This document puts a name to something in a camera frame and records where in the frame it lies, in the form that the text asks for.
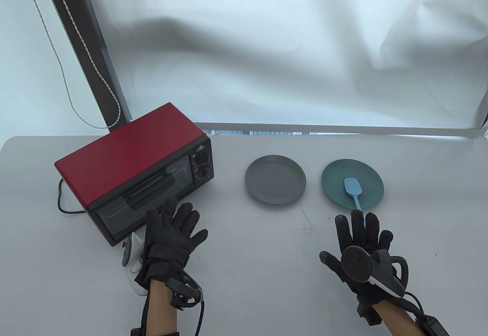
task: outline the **spatula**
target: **spatula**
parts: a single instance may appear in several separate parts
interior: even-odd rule
[[[359,195],[363,193],[363,189],[361,188],[361,185],[355,178],[347,178],[344,179],[344,187],[345,191],[354,199],[354,202],[356,203],[356,209],[361,210],[361,205],[359,205]]]

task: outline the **spatula handle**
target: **spatula handle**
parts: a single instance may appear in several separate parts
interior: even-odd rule
[[[354,202],[356,203],[356,209],[363,211],[363,209],[361,209],[361,205],[359,205],[359,199],[357,196],[354,196]]]

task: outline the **toaster oven knob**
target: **toaster oven knob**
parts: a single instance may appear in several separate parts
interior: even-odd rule
[[[198,170],[198,176],[200,176],[201,178],[205,178],[206,176],[208,176],[210,173],[210,167],[209,166],[203,166],[202,168],[200,168],[200,170]]]
[[[210,155],[208,153],[201,153],[197,157],[197,162],[199,164],[205,164],[205,163],[210,163]]]

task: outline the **glove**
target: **glove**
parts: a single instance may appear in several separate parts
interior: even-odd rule
[[[150,209],[146,214],[143,265],[135,282],[147,290],[151,279],[167,282],[172,277],[183,282],[183,269],[190,254],[209,235],[203,229],[190,237],[200,214],[192,210],[191,203],[181,204],[174,214],[176,205],[176,198],[169,198],[158,209]]]
[[[363,212],[354,210],[351,213],[351,223],[352,237],[349,231],[349,222],[347,221],[347,218],[344,215],[337,215],[335,217],[337,237],[341,253],[349,246],[359,246],[369,254],[377,249],[388,250],[390,248],[393,234],[390,231],[382,231],[378,238],[380,221],[378,221],[378,217],[375,214],[371,212],[368,213],[366,215],[366,225],[364,225]],[[320,261],[334,271],[340,280],[345,282],[352,292],[357,295],[357,300],[359,301],[359,315],[366,318],[370,326],[380,324],[381,318],[372,306],[378,304],[380,301],[392,298],[392,296],[376,285],[353,281],[344,272],[340,261],[329,252],[322,251],[320,252],[319,257]]]

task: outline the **plate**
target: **plate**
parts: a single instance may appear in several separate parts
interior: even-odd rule
[[[356,209],[354,199],[345,191],[344,179],[347,177],[357,179],[363,189],[363,193],[359,195],[359,204],[363,210],[380,203],[385,193],[383,180],[373,168],[354,159],[331,162],[322,172],[322,188],[334,202],[348,209]]]
[[[265,155],[256,159],[247,168],[245,180],[252,196],[273,205],[295,201],[307,186],[302,167],[282,155]]]

